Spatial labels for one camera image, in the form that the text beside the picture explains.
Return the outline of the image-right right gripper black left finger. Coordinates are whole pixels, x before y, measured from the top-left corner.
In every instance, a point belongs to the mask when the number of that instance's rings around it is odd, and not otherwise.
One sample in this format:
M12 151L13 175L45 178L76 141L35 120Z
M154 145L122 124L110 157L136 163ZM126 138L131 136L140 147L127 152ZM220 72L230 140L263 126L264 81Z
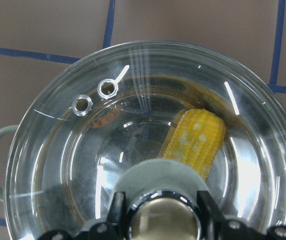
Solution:
M40 240L128 240L128 217L126 213L126 193L114 193L108 215L105 219L89 220L75 236L62 229L43 233Z

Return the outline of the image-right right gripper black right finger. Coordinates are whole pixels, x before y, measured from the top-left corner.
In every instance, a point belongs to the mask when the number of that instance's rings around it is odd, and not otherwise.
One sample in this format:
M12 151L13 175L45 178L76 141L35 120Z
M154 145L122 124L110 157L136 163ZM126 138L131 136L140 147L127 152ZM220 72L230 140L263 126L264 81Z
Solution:
M197 191L197 205L204 240L286 240L286 225L274 225L260 233L240 220L225 218L208 191Z

